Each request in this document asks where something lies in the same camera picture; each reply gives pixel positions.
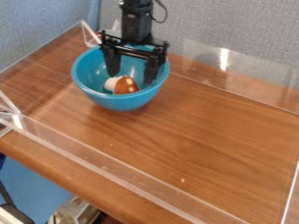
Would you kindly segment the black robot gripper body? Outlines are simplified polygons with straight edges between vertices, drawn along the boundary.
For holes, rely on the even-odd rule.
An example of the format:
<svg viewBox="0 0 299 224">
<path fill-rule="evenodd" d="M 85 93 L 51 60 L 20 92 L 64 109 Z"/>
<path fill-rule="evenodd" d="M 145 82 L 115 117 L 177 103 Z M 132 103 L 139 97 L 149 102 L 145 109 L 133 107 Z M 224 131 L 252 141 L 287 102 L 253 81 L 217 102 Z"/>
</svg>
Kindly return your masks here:
<svg viewBox="0 0 299 224">
<path fill-rule="evenodd" d="M 116 52 L 133 57 L 149 56 L 165 61 L 168 42 L 155 40 L 152 23 L 161 24 L 168 18 L 168 10 L 160 0 L 119 0 L 121 10 L 120 36 L 100 32 L 100 46 L 113 46 Z"/>
</svg>

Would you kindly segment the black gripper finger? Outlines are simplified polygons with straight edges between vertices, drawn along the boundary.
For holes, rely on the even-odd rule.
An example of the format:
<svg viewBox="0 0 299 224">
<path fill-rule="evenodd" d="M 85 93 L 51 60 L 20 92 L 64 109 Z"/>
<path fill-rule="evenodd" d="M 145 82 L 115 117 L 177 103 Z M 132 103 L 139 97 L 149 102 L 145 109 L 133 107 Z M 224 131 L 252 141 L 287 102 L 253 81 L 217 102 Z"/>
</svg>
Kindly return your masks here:
<svg viewBox="0 0 299 224">
<path fill-rule="evenodd" d="M 107 64 L 107 71 L 111 77 L 115 77 L 120 71 L 121 56 L 113 46 L 103 45 L 104 60 Z"/>
<path fill-rule="evenodd" d="M 159 71 L 159 58 L 149 56 L 144 64 L 144 84 L 151 85 Z"/>
</svg>

